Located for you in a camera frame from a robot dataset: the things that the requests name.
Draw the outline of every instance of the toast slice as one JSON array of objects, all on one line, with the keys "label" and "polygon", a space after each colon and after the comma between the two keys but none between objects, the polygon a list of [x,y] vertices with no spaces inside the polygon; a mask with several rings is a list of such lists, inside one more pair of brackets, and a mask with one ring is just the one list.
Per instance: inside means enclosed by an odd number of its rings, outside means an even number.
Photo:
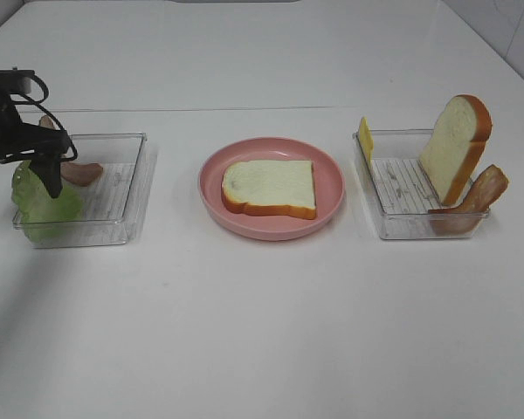
[{"label": "toast slice", "polygon": [[438,116],[419,162],[443,205],[453,205],[460,198],[492,125],[485,105],[469,94],[453,97]]},{"label": "toast slice", "polygon": [[236,214],[316,218],[311,161],[238,161],[225,170],[221,190]]}]

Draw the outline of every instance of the yellow cheese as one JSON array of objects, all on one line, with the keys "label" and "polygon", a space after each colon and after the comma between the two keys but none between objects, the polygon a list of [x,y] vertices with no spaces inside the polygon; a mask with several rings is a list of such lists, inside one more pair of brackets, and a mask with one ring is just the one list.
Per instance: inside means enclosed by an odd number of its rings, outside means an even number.
[{"label": "yellow cheese", "polygon": [[361,122],[359,123],[359,143],[361,144],[361,149],[365,156],[367,164],[370,166],[370,159],[373,156],[373,136],[370,133],[369,126],[367,125],[367,119],[363,116]]}]

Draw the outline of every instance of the white tabletop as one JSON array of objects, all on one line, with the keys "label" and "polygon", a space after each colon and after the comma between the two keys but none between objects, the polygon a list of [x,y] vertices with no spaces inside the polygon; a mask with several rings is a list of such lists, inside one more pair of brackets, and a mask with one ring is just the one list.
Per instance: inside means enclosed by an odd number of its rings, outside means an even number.
[{"label": "white tabletop", "polygon": [[440,0],[32,2],[0,28],[52,109],[524,103],[524,81]]},{"label": "white tabletop", "polygon": [[[430,127],[441,107],[61,113],[73,134],[159,146],[141,236],[33,250],[0,166],[0,418],[524,418],[524,107],[492,106],[511,180],[468,240],[384,242],[351,134]],[[35,122],[37,114],[26,114]],[[197,192],[205,159],[279,135],[330,153],[346,200],[284,243],[237,236]]]}]

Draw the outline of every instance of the clear plastic container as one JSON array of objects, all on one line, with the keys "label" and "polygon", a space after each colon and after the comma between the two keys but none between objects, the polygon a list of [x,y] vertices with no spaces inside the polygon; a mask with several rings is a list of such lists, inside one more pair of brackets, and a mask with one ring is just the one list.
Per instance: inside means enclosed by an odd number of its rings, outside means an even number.
[{"label": "clear plastic container", "polygon": [[[429,214],[443,208],[418,156],[432,129],[371,131],[374,150],[370,165],[355,140],[355,167],[369,204],[378,236],[384,240],[471,237],[489,211]],[[469,179],[462,196],[471,187]]]},{"label": "clear plastic container", "polygon": [[36,248],[124,244],[141,231],[156,153],[145,134],[72,135],[77,163],[99,163],[103,173],[86,187],[63,180],[80,196],[83,207],[73,221],[48,219],[24,223],[18,211],[13,226]]}]

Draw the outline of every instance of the lettuce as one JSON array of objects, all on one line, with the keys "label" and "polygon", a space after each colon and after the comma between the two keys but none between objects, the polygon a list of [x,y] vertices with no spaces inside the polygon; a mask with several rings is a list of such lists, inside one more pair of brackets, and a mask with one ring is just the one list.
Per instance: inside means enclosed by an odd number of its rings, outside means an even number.
[{"label": "lettuce", "polygon": [[64,185],[58,198],[51,198],[29,161],[17,166],[11,180],[11,200],[19,208],[24,234],[32,242],[42,242],[62,233],[58,227],[32,228],[28,223],[74,221],[81,217],[83,200],[70,185]]}]

